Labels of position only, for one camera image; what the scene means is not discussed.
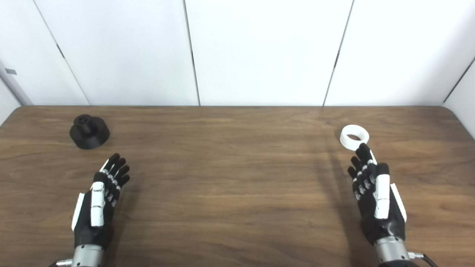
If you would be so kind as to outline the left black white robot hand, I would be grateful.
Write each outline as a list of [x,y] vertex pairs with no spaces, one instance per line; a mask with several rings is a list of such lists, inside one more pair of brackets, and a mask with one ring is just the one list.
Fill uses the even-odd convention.
[[90,189],[78,195],[71,226],[75,247],[109,247],[114,236],[114,211],[122,188],[130,180],[129,170],[126,159],[115,153],[94,174]]

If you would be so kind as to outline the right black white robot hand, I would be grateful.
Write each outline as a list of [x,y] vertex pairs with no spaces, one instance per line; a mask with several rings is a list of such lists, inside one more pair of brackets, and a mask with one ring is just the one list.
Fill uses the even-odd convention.
[[372,150],[361,143],[348,168],[352,190],[361,215],[360,225],[370,244],[386,237],[405,240],[407,213],[386,163],[377,162]]

